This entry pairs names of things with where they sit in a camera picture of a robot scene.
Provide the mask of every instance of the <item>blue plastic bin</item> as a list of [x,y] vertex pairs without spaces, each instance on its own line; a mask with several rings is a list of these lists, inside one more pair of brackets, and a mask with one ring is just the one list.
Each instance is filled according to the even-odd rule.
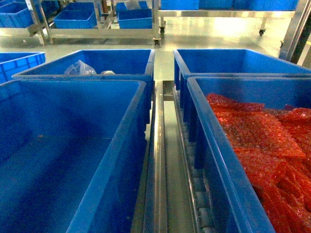
[[[25,0],[12,0],[12,1],[26,3]],[[42,20],[43,16],[40,12],[38,1],[35,0],[34,2],[35,2],[35,8],[37,10],[39,20]],[[55,0],[51,0],[51,1],[44,0],[41,2],[41,6],[43,8],[43,11],[46,17],[50,17],[55,11],[59,9],[58,1],[55,1]]]
[[231,9],[233,0],[200,0],[200,9]]
[[118,23],[121,29],[151,29],[152,10],[137,9],[118,12]]
[[45,63],[44,52],[0,53],[0,83],[12,80],[12,75]]
[[[148,5],[146,1],[139,1],[138,2],[140,5],[141,9],[147,9]],[[124,2],[118,2],[116,5],[116,12],[118,13],[119,11],[127,11],[126,6],[124,4]]]
[[180,89],[180,106],[187,112],[189,98],[187,79],[193,76],[260,77],[310,76],[311,70],[296,64],[241,49],[174,50],[175,84]]
[[252,11],[293,11],[297,0],[251,0],[249,8]]
[[[81,60],[93,67],[97,75],[87,76],[66,76],[65,70]],[[13,76],[16,78],[43,78],[59,79],[117,79],[117,80],[141,80],[147,83],[147,108],[151,108],[151,94],[154,82],[155,50],[80,50],[57,59],[50,63],[45,63],[36,68]],[[105,70],[112,70],[115,75],[100,74]]]
[[1,0],[0,6],[5,6],[5,5],[10,4],[10,3],[11,3],[11,0]]
[[62,11],[54,18],[56,28],[88,29],[97,25],[95,11]]
[[27,5],[12,2],[0,7],[0,26],[3,28],[27,28],[33,24]]
[[161,0],[161,10],[198,10],[199,0]]
[[206,96],[241,102],[311,108],[310,78],[189,78],[189,133],[196,141],[195,168],[204,169],[216,232],[275,233]]
[[84,10],[93,10],[95,11],[94,4],[92,2],[71,2],[63,10],[72,11],[84,11]]
[[145,85],[0,85],[2,232],[130,232],[147,144]]
[[235,10],[249,10],[249,0],[234,0],[233,9]]

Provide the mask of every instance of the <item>epoxy floor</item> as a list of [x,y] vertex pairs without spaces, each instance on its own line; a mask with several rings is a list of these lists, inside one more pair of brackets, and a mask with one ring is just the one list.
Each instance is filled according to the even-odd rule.
[[[260,19],[254,18],[165,18],[166,33],[156,49],[155,79],[173,80],[173,49],[177,48],[248,48],[278,57],[280,40],[290,19],[269,19],[266,33],[259,36]],[[0,37],[0,52],[44,51],[47,62],[83,49],[153,49],[145,39],[57,39],[42,47],[36,37]],[[178,144],[174,103],[165,102],[165,136],[167,148],[167,190],[170,233],[191,233],[191,214],[185,188],[186,180]],[[137,207],[132,232],[141,230],[143,207]]]

